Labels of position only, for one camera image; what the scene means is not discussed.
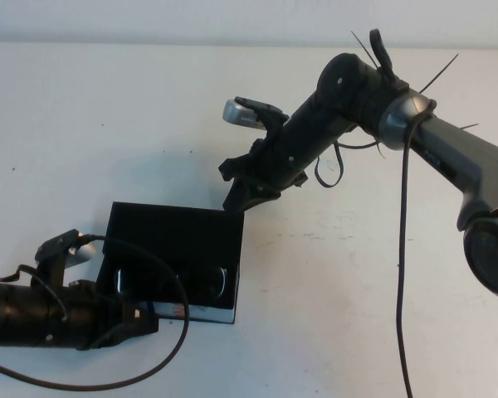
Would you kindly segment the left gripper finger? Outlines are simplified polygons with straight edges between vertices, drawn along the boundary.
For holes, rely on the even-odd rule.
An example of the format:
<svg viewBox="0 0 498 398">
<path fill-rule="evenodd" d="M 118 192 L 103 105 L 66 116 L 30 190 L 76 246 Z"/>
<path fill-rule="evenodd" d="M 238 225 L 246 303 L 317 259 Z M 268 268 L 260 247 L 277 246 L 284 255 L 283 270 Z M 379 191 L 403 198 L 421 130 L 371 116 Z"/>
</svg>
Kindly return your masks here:
<svg viewBox="0 0 498 398">
<path fill-rule="evenodd" d="M 126 326 L 120 324 L 102 333 L 90 342 L 87 348 L 115 347 L 127 339 L 125 336 Z"/>
<path fill-rule="evenodd" d="M 159 330 L 159 317 L 154 310 L 125 305 L 123 324 L 128 334 L 153 334 Z"/>
</svg>

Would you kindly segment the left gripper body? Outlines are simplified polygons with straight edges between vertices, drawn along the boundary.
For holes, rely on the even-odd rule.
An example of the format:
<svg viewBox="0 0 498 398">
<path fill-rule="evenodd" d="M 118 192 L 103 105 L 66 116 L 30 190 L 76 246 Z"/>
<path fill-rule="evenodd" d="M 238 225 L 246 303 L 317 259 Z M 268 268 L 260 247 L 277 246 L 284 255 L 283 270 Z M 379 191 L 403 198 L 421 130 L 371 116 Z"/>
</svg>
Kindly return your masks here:
<svg viewBox="0 0 498 398">
<path fill-rule="evenodd" d="M 94 282 L 80 280 L 64 288 L 68 318 L 64 347 L 86 347 L 96 337 L 123 324 L 125 304 L 96 290 Z"/>
</svg>

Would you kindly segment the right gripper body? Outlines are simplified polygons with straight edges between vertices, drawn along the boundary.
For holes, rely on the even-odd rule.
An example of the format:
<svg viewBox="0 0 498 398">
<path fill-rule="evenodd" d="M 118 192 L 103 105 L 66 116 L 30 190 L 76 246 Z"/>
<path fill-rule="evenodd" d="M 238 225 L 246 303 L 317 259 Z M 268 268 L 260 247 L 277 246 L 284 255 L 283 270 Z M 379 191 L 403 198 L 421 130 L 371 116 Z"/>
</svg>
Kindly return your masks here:
<svg viewBox="0 0 498 398">
<path fill-rule="evenodd" d="M 248 153 L 228 158 L 220 166 L 224 181 L 245 180 L 276 191 L 301 187 L 308 179 L 305 168 L 310 140 L 301 136 L 259 138 Z"/>
</svg>

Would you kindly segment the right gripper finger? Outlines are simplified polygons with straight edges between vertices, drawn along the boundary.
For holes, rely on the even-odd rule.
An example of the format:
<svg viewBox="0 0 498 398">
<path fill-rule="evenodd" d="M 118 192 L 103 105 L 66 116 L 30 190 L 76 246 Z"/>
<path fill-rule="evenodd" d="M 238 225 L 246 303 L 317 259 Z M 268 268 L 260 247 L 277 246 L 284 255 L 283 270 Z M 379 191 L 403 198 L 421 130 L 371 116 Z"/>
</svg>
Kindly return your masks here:
<svg viewBox="0 0 498 398">
<path fill-rule="evenodd" d="M 260 204 L 275 201 L 281 197 L 281 193 L 277 191 L 270 191 L 262 188 L 259 190 L 257 187 L 250 187 L 244 200 L 244 208 L 253 208 Z"/>
<path fill-rule="evenodd" d="M 222 204 L 225 211 L 245 211 L 250 199 L 250 190 L 247 184 L 240 179 L 235 179 Z"/>
</svg>

